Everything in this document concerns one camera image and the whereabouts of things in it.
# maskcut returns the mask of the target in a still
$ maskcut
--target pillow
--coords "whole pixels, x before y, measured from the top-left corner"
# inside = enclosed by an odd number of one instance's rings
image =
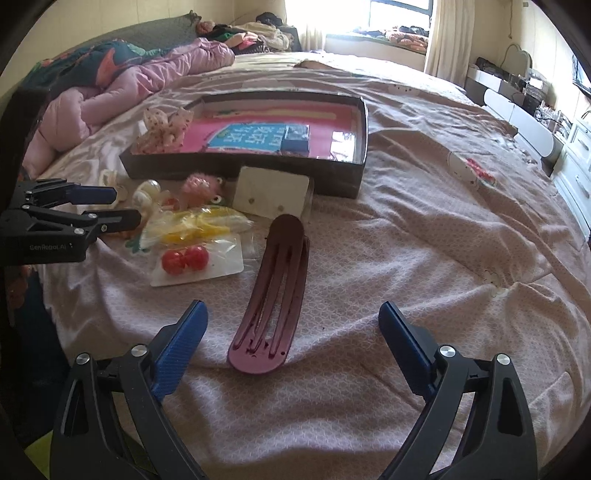
[[[201,17],[191,10],[188,14],[180,17],[162,18],[113,30],[85,41],[78,47],[89,46],[114,38],[120,38],[145,50],[177,47],[189,44],[197,38],[194,25],[200,20]]]

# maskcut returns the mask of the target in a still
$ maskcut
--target bed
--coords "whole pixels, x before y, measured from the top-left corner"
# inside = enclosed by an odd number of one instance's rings
[[[46,307],[70,362],[83,351],[107,358],[148,342],[191,300],[203,300],[209,328],[164,407],[210,478],[372,479],[423,407],[379,334],[377,312],[390,300],[438,343],[514,360],[538,461],[548,463],[591,405],[591,252],[510,125],[456,86],[380,60],[246,55],[176,81],[43,177],[96,184],[105,168],[124,173],[118,155],[140,134],[146,107],[172,112],[207,93],[263,87],[352,93],[369,111],[359,197],[314,198],[308,283],[285,366],[248,377],[226,362],[264,250],[269,222],[259,219],[258,260],[231,277],[155,290],[153,257],[113,237],[97,241],[83,263],[41,266]],[[438,466],[460,440],[465,400]]]

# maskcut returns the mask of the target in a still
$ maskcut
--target television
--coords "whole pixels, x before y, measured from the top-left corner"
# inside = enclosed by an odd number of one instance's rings
[[[576,56],[573,55],[573,83],[591,99],[591,82]]]

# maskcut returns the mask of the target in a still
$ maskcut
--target blue gripper pad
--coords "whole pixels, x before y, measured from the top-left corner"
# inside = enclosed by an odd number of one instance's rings
[[[435,394],[435,359],[438,345],[421,327],[412,327],[396,305],[386,302],[378,314],[379,329],[394,355],[408,386],[426,402]]]
[[[66,190],[66,199],[72,205],[110,205],[117,198],[111,187],[74,186]]]
[[[173,393],[207,329],[207,307],[194,301],[178,321],[177,330],[154,362],[152,394],[162,403]]]

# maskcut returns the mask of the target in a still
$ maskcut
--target wall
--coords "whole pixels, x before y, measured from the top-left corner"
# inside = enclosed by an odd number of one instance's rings
[[[496,63],[506,2],[507,0],[476,0],[470,63],[476,62],[478,57]]]
[[[512,36],[509,38],[509,22],[513,11]],[[544,75],[552,88],[548,103],[562,110],[569,119],[578,118],[591,103],[573,85],[573,52],[548,17],[533,2],[514,0],[504,6],[504,21],[499,41],[498,60],[502,61],[507,47],[517,43],[532,57],[533,68]]]
[[[234,18],[237,24],[254,22],[263,12],[272,12],[285,22],[284,0],[234,0]]]
[[[234,0],[57,0],[35,23],[2,72],[0,96],[39,60],[117,28],[177,17],[190,10],[203,18],[230,23]]]

